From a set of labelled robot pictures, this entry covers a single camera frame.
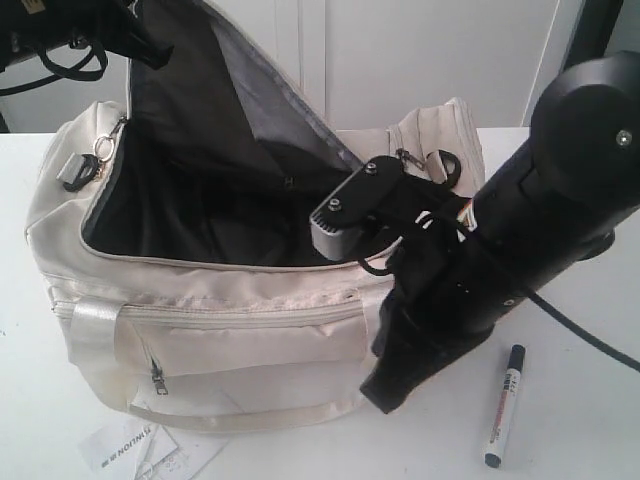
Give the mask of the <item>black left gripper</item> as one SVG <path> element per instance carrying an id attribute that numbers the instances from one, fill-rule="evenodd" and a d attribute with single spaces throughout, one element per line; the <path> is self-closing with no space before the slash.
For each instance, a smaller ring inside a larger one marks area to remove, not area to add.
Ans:
<path id="1" fill-rule="evenodd" d="M 49 48 L 98 40 L 112 53 L 158 70 L 173 46 L 157 41 L 132 11 L 134 1 L 50 1 Z"/>

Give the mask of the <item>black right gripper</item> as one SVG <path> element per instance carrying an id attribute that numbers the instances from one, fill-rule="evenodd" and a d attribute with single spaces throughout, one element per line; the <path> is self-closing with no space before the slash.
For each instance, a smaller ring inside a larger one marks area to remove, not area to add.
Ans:
<path id="1" fill-rule="evenodd" d="M 383 213 L 403 238 L 387 262 L 394 284 L 381 307 L 377 363 L 360 392 L 389 414 L 490 336 L 500 299 L 500 202 L 450 200 L 434 210 Z"/>

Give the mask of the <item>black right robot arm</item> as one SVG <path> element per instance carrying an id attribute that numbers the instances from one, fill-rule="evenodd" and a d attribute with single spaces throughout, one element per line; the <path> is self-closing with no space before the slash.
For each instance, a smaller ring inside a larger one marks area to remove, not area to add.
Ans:
<path id="1" fill-rule="evenodd" d="M 606 251 L 639 208 L 639 56 L 572 66 L 528 139 L 470 199 L 430 208 L 397 245 L 362 395 L 384 413 L 484 343 L 497 321 Z"/>

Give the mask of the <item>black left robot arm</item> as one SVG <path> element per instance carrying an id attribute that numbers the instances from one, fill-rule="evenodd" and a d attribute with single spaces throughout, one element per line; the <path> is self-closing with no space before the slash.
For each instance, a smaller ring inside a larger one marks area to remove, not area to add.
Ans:
<path id="1" fill-rule="evenodd" d="M 97 46 L 158 69 L 173 46 L 154 38 L 130 1 L 3 1 L 1 67 L 67 45 Z"/>

